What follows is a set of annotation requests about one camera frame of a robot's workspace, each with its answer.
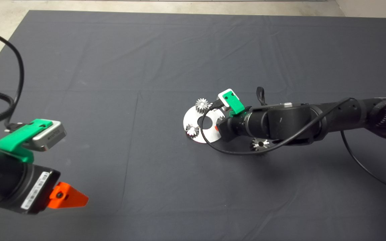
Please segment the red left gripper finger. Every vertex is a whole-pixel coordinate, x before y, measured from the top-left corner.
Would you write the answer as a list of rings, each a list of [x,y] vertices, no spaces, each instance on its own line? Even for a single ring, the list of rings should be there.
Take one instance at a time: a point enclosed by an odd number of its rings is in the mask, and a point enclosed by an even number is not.
[[[59,182],[49,195],[48,207],[51,209],[70,209],[84,207],[89,197],[65,182]]]

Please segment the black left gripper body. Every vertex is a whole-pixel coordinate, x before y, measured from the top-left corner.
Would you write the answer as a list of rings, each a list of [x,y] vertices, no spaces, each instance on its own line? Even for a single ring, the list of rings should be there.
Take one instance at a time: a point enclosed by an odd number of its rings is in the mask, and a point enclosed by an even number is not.
[[[20,181],[15,189],[0,201],[0,208],[23,215],[36,215],[47,208],[60,172],[35,164],[23,166]]]

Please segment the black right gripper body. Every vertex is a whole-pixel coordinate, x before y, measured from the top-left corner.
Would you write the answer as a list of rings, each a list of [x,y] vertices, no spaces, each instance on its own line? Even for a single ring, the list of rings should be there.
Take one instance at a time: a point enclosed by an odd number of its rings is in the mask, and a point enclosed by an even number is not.
[[[235,116],[220,117],[217,120],[217,126],[221,139],[229,142],[239,136],[251,137],[246,127],[246,119],[248,119],[249,115],[250,113],[244,112]]]

